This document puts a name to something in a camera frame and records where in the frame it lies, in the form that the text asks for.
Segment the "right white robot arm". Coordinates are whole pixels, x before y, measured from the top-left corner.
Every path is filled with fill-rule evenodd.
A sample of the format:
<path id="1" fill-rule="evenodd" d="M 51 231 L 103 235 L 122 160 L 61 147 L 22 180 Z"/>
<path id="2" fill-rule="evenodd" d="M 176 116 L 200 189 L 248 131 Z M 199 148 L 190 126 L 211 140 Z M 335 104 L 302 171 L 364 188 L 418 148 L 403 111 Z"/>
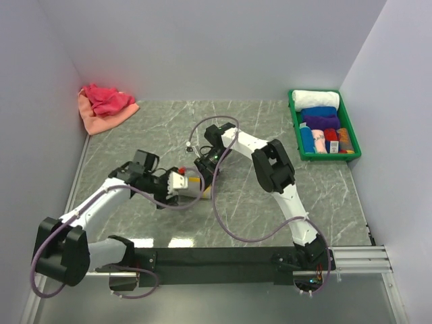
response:
<path id="1" fill-rule="evenodd" d="M 289 226 L 294 243 L 294 260 L 285 261 L 293 270 L 332 271 L 335 269 L 333 256 L 319 228 L 309 219 L 304 205 L 299 197 L 295 171 L 290 158 L 283 146 L 277 140 L 265 141 L 247 134 L 232 123 L 220 127 L 211 125 L 205 130 L 205 139 L 211 145 L 207 155 L 195 160 L 195 166 L 204 176 L 205 186 L 211 189 L 213 212 L 222 229 L 233 239 L 253 243 L 261 242 L 274 236 L 284 226 Z M 273 232 L 258 239 L 241 238 L 230 232 L 216 207 L 216 181 L 219 169 L 225 158 L 235 151 L 252 161 L 256 179 L 264 190 L 269 193 L 281 209 L 285 221 Z"/>

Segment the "yellow grey patterned towel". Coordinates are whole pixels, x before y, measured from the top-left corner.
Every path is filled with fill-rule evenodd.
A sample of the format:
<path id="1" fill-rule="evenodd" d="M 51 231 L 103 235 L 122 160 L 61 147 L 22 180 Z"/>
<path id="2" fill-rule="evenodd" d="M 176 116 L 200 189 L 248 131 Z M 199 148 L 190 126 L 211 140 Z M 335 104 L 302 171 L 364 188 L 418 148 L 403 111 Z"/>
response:
<path id="1" fill-rule="evenodd" d="M 177 190 L 177 193 L 180 196 L 185 196 L 188 198 L 196 198 L 200 192 L 200 178 L 198 177 L 188 177 L 188 187 L 187 188 L 181 188 Z M 202 193 L 201 199 L 211 199 L 211 186 L 208 186 L 204 192 Z"/>

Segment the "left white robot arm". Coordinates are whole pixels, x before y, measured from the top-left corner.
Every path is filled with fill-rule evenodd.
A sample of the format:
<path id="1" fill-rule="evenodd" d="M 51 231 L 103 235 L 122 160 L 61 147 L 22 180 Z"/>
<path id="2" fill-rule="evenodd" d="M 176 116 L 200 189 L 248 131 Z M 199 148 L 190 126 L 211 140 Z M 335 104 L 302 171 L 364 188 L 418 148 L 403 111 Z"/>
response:
<path id="1" fill-rule="evenodd" d="M 45 218 L 39 225 L 31 272 L 76 286 L 90 270 L 112 265 L 128 271 L 137 264 L 134 243 L 121 236 L 90 243 L 88 236 L 118 206 L 144 192 L 160 208 L 174 206 L 173 179 L 177 167 L 157 175 L 159 156 L 136 151 L 131 161 L 114 169 L 93 194 L 59 219 Z"/>

